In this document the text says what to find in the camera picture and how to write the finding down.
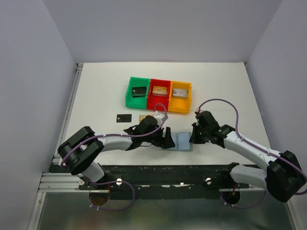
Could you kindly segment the sage green card holder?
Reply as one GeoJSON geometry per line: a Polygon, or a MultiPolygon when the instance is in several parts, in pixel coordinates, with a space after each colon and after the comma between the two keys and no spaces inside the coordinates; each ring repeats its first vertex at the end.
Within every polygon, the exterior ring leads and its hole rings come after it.
{"type": "Polygon", "coordinates": [[[192,144],[189,142],[191,132],[171,132],[175,147],[165,149],[169,151],[192,151],[192,144]]]}

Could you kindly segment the tan credit card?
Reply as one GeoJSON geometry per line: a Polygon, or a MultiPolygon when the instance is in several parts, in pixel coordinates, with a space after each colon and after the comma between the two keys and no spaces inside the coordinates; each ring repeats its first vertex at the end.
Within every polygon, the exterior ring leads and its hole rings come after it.
{"type": "Polygon", "coordinates": [[[141,122],[145,117],[146,115],[139,115],[139,122],[141,122]]]}

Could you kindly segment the black credit card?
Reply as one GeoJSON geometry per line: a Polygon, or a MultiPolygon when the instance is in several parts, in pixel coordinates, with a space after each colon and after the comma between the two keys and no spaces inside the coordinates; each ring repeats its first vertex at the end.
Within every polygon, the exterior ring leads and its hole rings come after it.
{"type": "Polygon", "coordinates": [[[131,123],[132,114],[117,114],[116,122],[117,123],[131,123]]]}

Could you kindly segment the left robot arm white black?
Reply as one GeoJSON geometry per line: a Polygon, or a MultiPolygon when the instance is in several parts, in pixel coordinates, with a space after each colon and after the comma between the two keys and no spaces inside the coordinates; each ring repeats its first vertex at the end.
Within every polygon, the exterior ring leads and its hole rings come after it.
{"type": "Polygon", "coordinates": [[[58,147],[61,165],[66,165],[72,175],[81,174],[95,189],[102,189],[106,173],[95,162],[96,157],[105,151],[134,150],[144,142],[162,149],[175,147],[171,129],[162,128],[165,120],[162,114],[148,115],[138,125],[115,134],[96,135],[89,126],[84,126],[58,147]]]}

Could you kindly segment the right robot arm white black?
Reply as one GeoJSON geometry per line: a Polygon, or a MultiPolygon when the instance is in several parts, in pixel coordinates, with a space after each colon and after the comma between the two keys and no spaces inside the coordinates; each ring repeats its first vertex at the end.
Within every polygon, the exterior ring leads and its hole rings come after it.
{"type": "Polygon", "coordinates": [[[265,189],[280,202],[286,203],[307,183],[296,156],[290,152],[279,152],[244,138],[229,125],[220,126],[211,112],[195,113],[196,122],[192,124],[190,138],[192,144],[212,143],[238,153],[252,161],[256,168],[238,163],[228,165],[221,175],[223,186],[230,188],[235,184],[249,184],[265,189]]]}

